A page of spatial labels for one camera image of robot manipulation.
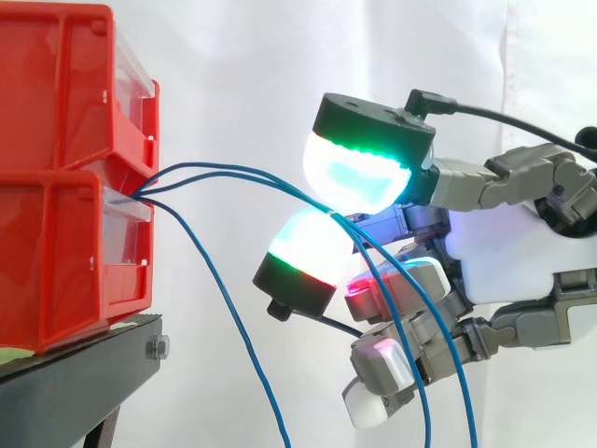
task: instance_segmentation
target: robotic hand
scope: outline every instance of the robotic hand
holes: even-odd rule
[[[484,166],[434,158],[435,130],[424,119],[428,113],[454,112],[518,125],[555,143],[511,149]],[[326,166],[311,172],[320,178],[327,172],[336,180],[338,173],[350,174],[349,183],[337,182],[327,189],[332,193],[327,197],[338,193],[342,211],[347,209],[344,205],[358,204],[360,212],[375,212],[350,218],[380,244],[414,237],[414,243],[396,258],[437,306],[463,364],[488,360],[500,347],[539,349],[568,344],[597,319],[597,250],[592,250],[597,249],[597,237],[592,236],[597,231],[597,177],[566,150],[594,161],[591,140],[597,130],[583,130],[572,144],[522,125],[500,114],[413,91],[405,109],[398,110],[326,95],[313,126],[318,141],[333,141],[334,146],[357,151],[367,141],[368,156],[388,158],[390,164],[399,162],[398,171],[388,174],[385,183],[375,179],[375,185],[388,187],[402,175],[397,200],[396,191],[388,187],[384,194],[394,194],[395,201],[382,210],[382,201],[359,202],[363,194],[346,200],[351,187],[360,188],[365,182],[362,173],[354,172],[356,165],[347,162],[339,169],[337,161],[328,160]],[[307,161],[312,161],[309,149],[305,156],[309,178]],[[406,180],[405,169],[409,171]],[[383,171],[378,166],[375,173]],[[372,174],[366,174],[365,180],[367,176],[370,179]],[[312,182],[324,196],[329,184]],[[448,345],[418,293],[389,263],[379,266],[379,271],[425,383],[453,375]],[[268,290],[262,281],[256,284]],[[296,287],[291,289],[293,295],[300,295]],[[353,424],[373,427],[410,402],[415,387],[396,325],[371,274],[354,278],[348,291],[345,299],[354,320],[376,326],[352,345],[356,378],[343,397]],[[285,318],[291,308],[313,311],[301,309],[303,301],[285,302],[281,294],[271,294],[272,305],[285,308]],[[505,302],[510,304],[489,320],[467,317],[476,305]],[[326,300],[320,303],[316,315],[327,304]]]

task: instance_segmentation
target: red storage bin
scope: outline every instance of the red storage bin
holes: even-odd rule
[[[151,304],[159,86],[101,5],[0,2],[0,347],[44,352]]]

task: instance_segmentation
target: blue cable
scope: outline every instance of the blue cable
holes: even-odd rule
[[[226,286],[224,285],[224,282],[222,281],[222,277],[220,277],[219,272],[215,268],[215,265],[212,262],[212,259],[209,257],[209,255],[207,254],[207,252],[205,251],[205,249],[199,242],[199,239],[197,238],[197,236],[195,235],[193,230],[189,227],[187,222],[178,213],[176,213],[172,208],[170,208],[168,205],[166,205],[164,203],[160,203],[158,201],[154,201],[154,200],[148,199],[148,198],[143,198],[143,201],[146,203],[151,203],[151,204],[165,210],[166,212],[170,213],[173,217],[175,217],[176,220],[180,223],[180,225],[183,226],[185,231],[187,231],[187,234],[190,237],[190,239],[193,241],[193,244],[195,245],[195,247],[197,247],[197,249],[201,253],[201,256],[205,260],[207,267],[209,268],[212,275],[214,276],[215,282],[217,283],[217,286],[219,287],[220,292],[222,293],[222,296],[224,296],[224,300],[226,301],[226,305],[228,306],[230,314],[232,315],[232,318],[234,319],[234,323],[236,324],[237,329],[239,330],[239,332],[241,333],[241,336],[243,337],[244,345],[246,346],[246,351],[248,352],[249,357],[251,358],[253,367],[255,368],[255,371],[257,372],[257,376],[259,377],[259,380],[263,384],[265,393],[267,394],[268,400],[270,401],[271,408],[273,409],[273,413],[274,413],[274,415],[276,417],[276,421],[278,423],[278,428],[280,429],[280,435],[282,436],[282,439],[284,440],[284,446],[285,446],[285,448],[291,448],[290,438],[288,437],[288,433],[286,431],[284,419],[282,417],[282,413],[280,412],[280,407],[278,406],[276,397],[273,395],[273,391],[271,390],[270,382],[268,381],[268,378],[266,377],[265,372],[263,371],[263,369],[261,368],[261,365],[259,364],[259,360],[257,359],[255,349],[253,348],[253,345],[251,344],[251,339],[249,338],[249,335],[246,332],[246,329],[244,328],[241,317],[239,316],[238,312],[236,311],[236,308],[234,307],[234,303],[232,302],[232,298],[230,297],[230,294],[228,293],[228,290],[226,289]]]
[[[162,193],[162,192],[169,191],[172,189],[177,189],[177,188],[183,187],[187,184],[190,184],[192,182],[198,182],[200,180],[207,179],[210,177],[236,177],[236,178],[240,178],[243,180],[249,180],[252,182],[256,182],[258,184],[266,185],[273,189],[278,189],[280,191],[283,191],[283,192],[290,194],[291,196],[294,196],[298,199],[301,199],[308,203],[312,203],[313,205],[317,206],[317,208],[319,208],[318,205],[320,205],[320,206],[326,208],[325,211],[322,210],[324,213],[331,211],[329,209],[329,207],[325,207],[322,204],[318,204],[315,200],[308,198],[305,194],[301,193],[298,189],[294,189],[294,188],[289,189],[286,186],[280,186],[279,184],[277,184],[275,182],[271,182],[266,179],[255,177],[254,175],[243,175],[241,173],[233,173],[230,171],[219,171],[219,172],[205,173],[203,175],[195,175],[188,179],[177,182],[176,184],[172,184],[172,185],[162,187],[159,189],[146,190],[141,193],[137,193],[136,195],[133,195],[132,197],[136,197],[140,201],[147,201],[146,195],[158,194],[158,193]],[[361,243],[361,239],[354,233],[354,231],[349,226],[347,226],[346,222],[344,222],[342,220],[337,220],[337,222],[340,225],[340,227],[344,231],[346,231],[348,233],[348,235],[353,239],[354,244],[356,245],[357,249],[361,253],[363,259],[365,260],[365,263],[367,264],[369,270],[371,271],[371,273],[373,274],[373,277],[375,278],[375,281],[377,282],[380,290],[382,291],[382,294],[383,294],[386,302],[388,303],[388,306],[390,307],[390,312],[392,314],[392,318],[395,321],[396,329],[398,331],[398,336],[400,338],[400,341],[402,342],[402,346],[404,348],[404,352],[407,357],[407,361],[409,363],[410,370],[412,371],[412,375],[415,379],[417,388],[419,389],[419,394],[421,396],[421,404],[423,407],[423,420],[424,420],[424,426],[425,426],[424,446],[425,446],[425,448],[430,448],[431,447],[431,413],[429,412],[429,403],[427,400],[427,394],[425,392],[423,379],[421,378],[421,373],[419,372],[419,369],[417,369],[414,355],[412,354],[412,351],[410,350],[409,340],[407,338],[406,331],[404,330],[404,327],[402,326],[402,321],[400,320],[400,316],[398,314],[398,310],[396,309],[396,305],[394,304],[394,301],[391,299],[392,296],[390,295],[390,291],[387,289],[387,286],[382,281],[382,277],[380,276],[380,273],[377,270],[377,267],[375,266],[375,264],[373,263],[373,261],[371,260],[371,258],[369,256],[367,250]]]
[[[318,208],[319,210],[321,210],[324,213],[329,213],[332,211],[326,205],[323,205],[323,204],[313,200],[312,198],[310,198],[308,195],[306,195],[299,189],[297,189],[294,186],[292,186],[291,184],[288,184],[287,182],[285,182],[283,179],[281,179],[275,175],[272,175],[270,173],[267,173],[265,171],[258,170],[255,168],[244,167],[241,165],[209,163],[209,162],[185,162],[185,163],[178,163],[169,168],[166,168],[165,170],[153,175],[150,179],[148,179],[143,186],[141,186],[139,189],[137,189],[137,191],[132,195],[132,197],[136,198],[136,197],[139,197],[141,194],[143,194],[143,195],[152,194],[151,191],[154,191],[154,190],[143,191],[142,193],[140,193],[140,191],[141,191],[141,189],[150,185],[153,181],[155,181],[162,175],[165,175],[165,174],[170,173],[171,171],[174,171],[177,169],[187,168],[187,167],[230,169],[230,170],[247,172],[247,173],[251,173],[251,174],[255,174],[255,175],[261,175],[263,177],[271,179],[275,184],[278,184],[278,185],[273,185],[271,182],[264,181],[263,179],[250,178],[252,176],[239,175],[238,173],[222,173],[222,174],[208,173],[206,175],[195,176],[193,178],[194,179],[193,181],[201,180],[203,178],[206,178],[207,176],[214,177],[214,176],[219,176],[219,175],[243,178],[245,180],[251,180],[251,181],[261,183],[264,185],[268,185],[269,187],[284,191],[292,196],[295,196],[295,197],[301,199],[302,201],[304,201],[306,203],[309,203],[309,204],[315,206],[316,208]],[[181,187],[182,185],[186,185],[186,183],[190,183],[190,179],[187,179],[186,181],[178,182],[177,184],[173,184],[171,186],[164,187],[159,190],[166,191],[168,189],[178,188],[178,187]],[[432,316],[437,321],[437,324],[438,324],[438,326],[446,340],[446,343],[450,349],[451,357],[454,361],[454,366],[456,369],[456,374],[458,376],[460,387],[462,389],[463,400],[465,402],[465,410],[466,410],[466,417],[467,417],[467,421],[468,421],[468,429],[469,429],[469,435],[470,435],[470,440],[471,440],[471,446],[473,448],[477,448],[478,447],[478,439],[477,439],[477,431],[476,431],[476,426],[475,426],[475,416],[473,413],[472,401],[470,398],[470,393],[469,393],[468,385],[466,382],[465,371],[462,367],[462,362],[458,355],[456,346],[451,338],[450,330],[446,327],[445,323],[443,322],[443,319],[441,318],[439,310],[437,309],[435,304],[431,301],[431,299],[428,297],[428,295],[426,294],[424,289],[412,277],[412,275],[410,275],[409,272],[407,270],[405,270],[402,267],[402,265],[394,257],[392,257],[392,255],[390,255],[383,247],[381,247],[375,240],[373,240],[373,238],[371,238],[366,232],[364,232],[362,229],[360,229],[358,226],[356,226],[352,221],[350,221],[346,217],[342,217],[341,215],[338,215],[338,214],[332,214],[331,216],[337,222],[339,222],[339,224],[340,224],[340,222],[343,222],[344,225],[348,226],[351,230],[353,230],[355,233],[359,234],[366,241],[368,241],[368,243],[370,243],[372,247],[374,247],[378,252],[380,252],[390,263],[392,263],[392,265],[407,279],[407,281],[421,295],[423,302],[429,308]]]

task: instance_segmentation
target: white backdrop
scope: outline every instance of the white backdrop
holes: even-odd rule
[[[507,113],[574,139],[597,123],[597,7],[574,0],[510,0]],[[504,128],[504,148],[539,143]],[[489,363],[489,448],[597,446],[597,332],[563,349],[502,350]]]
[[[400,106],[411,88],[499,109],[505,1],[195,0],[108,2],[161,85],[160,165],[227,161],[307,189],[303,143],[326,91]],[[437,153],[483,161],[499,130],[435,119]],[[213,180],[162,198],[211,252],[280,402],[294,446],[423,445],[420,404],[356,432],[340,393],[354,377],[351,338],[301,319],[281,324],[251,279],[301,205],[275,191]],[[157,214],[154,306],[172,352],[122,407],[116,448],[282,446],[269,403],[223,300],[178,224]],[[350,321],[341,295],[330,315]],[[482,426],[485,366],[466,368]],[[429,388],[434,446],[467,444],[455,379]]]

